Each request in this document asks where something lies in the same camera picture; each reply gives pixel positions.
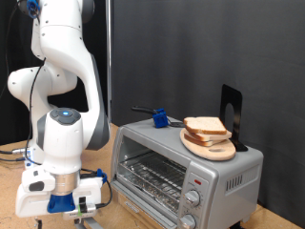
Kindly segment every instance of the bread slice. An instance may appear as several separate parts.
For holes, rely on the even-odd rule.
[[[225,135],[227,133],[227,129],[218,117],[186,117],[183,122],[190,133],[206,135]]]
[[[200,146],[213,146],[223,140],[211,140],[211,141],[200,141],[194,138],[187,130],[185,130],[184,138],[188,141],[192,142],[193,144],[200,145]]]
[[[190,133],[190,135],[199,141],[224,140],[232,137],[232,133],[230,131],[227,131],[225,135],[205,135],[205,134],[194,134],[194,133]]]

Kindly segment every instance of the cable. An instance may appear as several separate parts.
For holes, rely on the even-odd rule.
[[[86,172],[96,173],[96,171],[94,171],[94,170],[89,170],[89,169],[84,169],[84,168],[81,168],[81,170],[86,171]]]
[[[0,160],[3,160],[3,161],[24,161],[26,159],[24,157],[19,157],[17,159],[3,159],[3,158],[0,158]]]
[[[27,144],[26,144],[26,147],[25,147],[25,158],[26,160],[30,161],[31,163],[33,164],[36,164],[36,165],[41,165],[40,163],[37,163],[31,159],[29,159],[28,157],[28,145],[29,145],[29,141],[30,141],[30,138],[31,138],[31,133],[32,133],[32,127],[31,127],[31,96],[32,96],[32,91],[34,89],[34,85],[35,85],[35,82],[36,82],[36,78],[41,70],[41,68],[45,65],[45,62],[46,62],[46,58],[44,59],[44,61],[42,62],[42,64],[40,65],[38,71],[37,71],[37,74],[35,76],[35,78],[33,79],[32,81],[32,84],[31,84],[31,88],[30,88],[30,132],[29,132],[29,136],[28,136],[28,140],[27,140]]]
[[[16,2],[15,6],[13,7],[13,10],[10,14],[10,19],[9,19],[9,24],[8,24],[8,31],[7,31],[7,35],[6,35],[6,65],[7,65],[7,75],[8,75],[8,78],[10,76],[10,68],[9,68],[9,54],[8,54],[8,47],[9,47],[9,36],[10,36],[10,24],[11,24],[11,20],[12,20],[12,17],[15,15],[15,12],[18,8],[18,4],[21,3],[21,2],[24,2],[26,0],[19,0]],[[8,84],[5,84],[2,91],[1,91],[1,94],[0,94],[0,100],[2,98],[2,95],[4,93],[4,91],[6,90],[6,88],[8,87]]]
[[[99,208],[102,208],[102,207],[106,207],[107,205],[109,205],[112,202],[112,186],[111,186],[111,184],[108,181],[106,181],[106,182],[107,182],[109,190],[111,192],[111,197],[110,197],[110,199],[108,200],[107,203],[98,203],[98,204],[95,204],[96,209],[99,209]]]
[[[1,155],[12,155],[12,151],[0,151]]]

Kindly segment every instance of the silver toaster oven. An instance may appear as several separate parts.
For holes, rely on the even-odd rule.
[[[196,156],[181,128],[145,120],[118,129],[114,198],[149,228],[226,229],[255,210],[263,155],[249,147],[227,161]]]

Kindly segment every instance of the black stand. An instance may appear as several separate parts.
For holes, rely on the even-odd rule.
[[[237,222],[233,226],[230,227],[230,229],[245,229],[242,226],[240,226],[240,222]]]
[[[220,120],[225,125],[226,119],[226,108],[227,105],[231,103],[234,108],[234,125],[231,142],[234,144],[237,152],[246,152],[248,148],[243,145],[239,138],[239,127],[240,127],[240,118],[241,118],[241,107],[242,107],[242,94],[238,90],[235,90],[228,85],[222,86],[221,93],[221,104],[220,104]]]

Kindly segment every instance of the blue robot part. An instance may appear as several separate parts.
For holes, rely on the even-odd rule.
[[[96,176],[97,177],[102,177],[103,178],[103,184],[107,181],[107,174],[103,172],[103,170],[98,169],[96,171]]]
[[[48,204],[49,213],[62,213],[70,212],[75,209],[73,200],[73,193],[66,196],[55,196],[51,195],[50,202]]]
[[[37,1],[36,0],[28,0],[27,8],[28,8],[28,11],[29,11],[29,16],[32,19],[36,19],[37,15],[39,14],[39,11],[40,11],[40,7],[39,7],[39,4],[37,3]]]
[[[156,110],[158,114],[153,114],[153,122],[156,128],[166,127],[169,125],[168,117],[163,108]]]

